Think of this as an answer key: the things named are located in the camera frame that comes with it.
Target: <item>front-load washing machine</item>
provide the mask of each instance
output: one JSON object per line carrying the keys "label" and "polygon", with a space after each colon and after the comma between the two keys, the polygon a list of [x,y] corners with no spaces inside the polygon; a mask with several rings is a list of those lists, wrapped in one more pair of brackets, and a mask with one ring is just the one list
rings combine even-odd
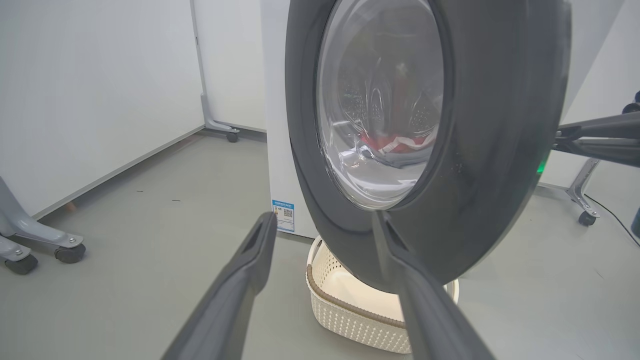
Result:
{"label": "front-load washing machine", "polygon": [[442,284],[494,247],[554,141],[564,1],[264,0],[262,30],[281,231],[383,291],[373,211]]}

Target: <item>basket rim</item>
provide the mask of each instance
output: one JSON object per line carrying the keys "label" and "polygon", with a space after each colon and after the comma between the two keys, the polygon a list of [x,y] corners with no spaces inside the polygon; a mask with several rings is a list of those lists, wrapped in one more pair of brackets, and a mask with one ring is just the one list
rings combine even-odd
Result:
{"label": "basket rim", "polygon": [[307,264],[307,284],[309,285],[309,289],[313,291],[318,297],[327,301],[335,306],[341,307],[345,310],[351,311],[352,313],[356,313],[362,317],[368,318],[370,320],[374,320],[385,325],[397,327],[399,329],[406,330],[405,322],[400,320],[395,320],[388,318],[386,316],[378,315],[376,313],[372,313],[371,311],[361,309],[357,306],[351,305],[346,301],[340,300],[337,297],[327,294],[324,290],[322,290],[314,280],[313,277],[313,266],[311,264]]}

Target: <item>laundry basket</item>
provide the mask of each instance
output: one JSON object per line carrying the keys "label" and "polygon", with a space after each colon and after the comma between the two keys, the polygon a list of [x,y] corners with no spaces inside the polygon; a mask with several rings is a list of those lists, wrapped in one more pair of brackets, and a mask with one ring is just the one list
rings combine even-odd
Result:
{"label": "laundry basket", "polygon": [[[409,354],[411,345],[397,295],[351,275],[318,236],[307,258],[307,286],[316,320],[324,328],[371,347]],[[458,280],[445,285],[458,303]]]}

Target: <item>cable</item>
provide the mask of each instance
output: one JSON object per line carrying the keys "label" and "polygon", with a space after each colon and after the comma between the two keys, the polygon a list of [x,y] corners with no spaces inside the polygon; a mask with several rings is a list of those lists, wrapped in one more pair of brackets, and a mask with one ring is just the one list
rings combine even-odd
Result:
{"label": "cable", "polygon": [[602,205],[601,203],[599,203],[596,199],[590,197],[587,194],[584,194],[584,196],[588,197],[589,199],[591,199],[593,202],[595,202],[596,204],[600,205],[603,209],[607,210],[611,215],[613,215],[614,218],[616,218],[616,220],[620,223],[620,225],[622,225],[622,228],[624,228],[624,230],[627,232],[627,234],[629,234],[629,236],[631,236],[631,240],[634,241],[634,243],[636,243],[636,245],[640,246],[640,243],[638,243],[638,241],[636,240],[636,237],[631,233],[631,231],[629,231],[629,229],[627,229],[627,227],[625,226],[625,224],[622,224],[622,221],[620,221],[620,219],[618,219],[618,217],[616,216],[616,214],[614,214],[611,210],[607,209],[606,206]]}

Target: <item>door glass window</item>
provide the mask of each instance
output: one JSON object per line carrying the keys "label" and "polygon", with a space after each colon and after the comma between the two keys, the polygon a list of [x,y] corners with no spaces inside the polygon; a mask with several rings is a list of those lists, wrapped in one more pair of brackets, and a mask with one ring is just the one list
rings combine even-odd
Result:
{"label": "door glass window", "polygon": [[324,32],[318,132],[343,194],[364,209],[397,204],[436,140],[444,73],[426,1],[342,0]]}

